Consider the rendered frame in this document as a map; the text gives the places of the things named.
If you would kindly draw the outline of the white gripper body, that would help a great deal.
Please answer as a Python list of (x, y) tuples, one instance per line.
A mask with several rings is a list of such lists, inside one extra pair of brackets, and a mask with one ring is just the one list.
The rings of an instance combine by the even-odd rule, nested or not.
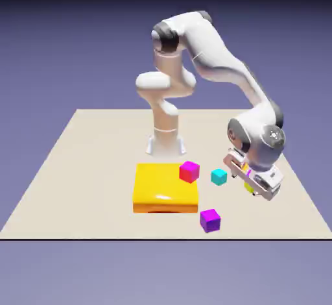
[(233, 171), (237, 177), (253, 187), (254, 191), (268, 201), (271, 201), (279, 191), (279, 169), (273, 165), (267, 171), (258, 171), (250, 167), (239, 153), (228, 153), (224, 164)]

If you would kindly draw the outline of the small purple cube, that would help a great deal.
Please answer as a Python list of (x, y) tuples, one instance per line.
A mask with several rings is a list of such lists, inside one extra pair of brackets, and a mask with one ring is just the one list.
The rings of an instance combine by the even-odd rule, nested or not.
[(220, 229), (221, 216), (215, 209), (200, 212), (200, 225), (205, 233), (218, 231)]

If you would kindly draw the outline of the small magenta cube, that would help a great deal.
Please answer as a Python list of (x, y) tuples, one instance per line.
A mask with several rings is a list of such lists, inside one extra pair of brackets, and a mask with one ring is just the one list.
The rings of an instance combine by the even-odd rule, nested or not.
[(179, 168), (179, 178), (185, 182), (193, 183), (200, 176), (200, 165), (192, 161), (184, 162)]

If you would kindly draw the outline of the small cyan cube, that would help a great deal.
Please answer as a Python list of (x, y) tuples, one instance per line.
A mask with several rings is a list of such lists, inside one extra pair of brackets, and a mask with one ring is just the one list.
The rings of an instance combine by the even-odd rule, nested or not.
[(211, 172), (211, 181), (217, 186), (221, 186), (227, 182), (228, 174), (223, 169), (214, 169)]

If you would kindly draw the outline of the large yellow box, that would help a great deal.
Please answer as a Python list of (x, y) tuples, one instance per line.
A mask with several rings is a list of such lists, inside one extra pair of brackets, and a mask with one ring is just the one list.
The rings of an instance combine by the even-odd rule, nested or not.
[(181, 164), (137, 164), (133, 190), (135, 213), (197, 213), (198, 186), (179, 178)]

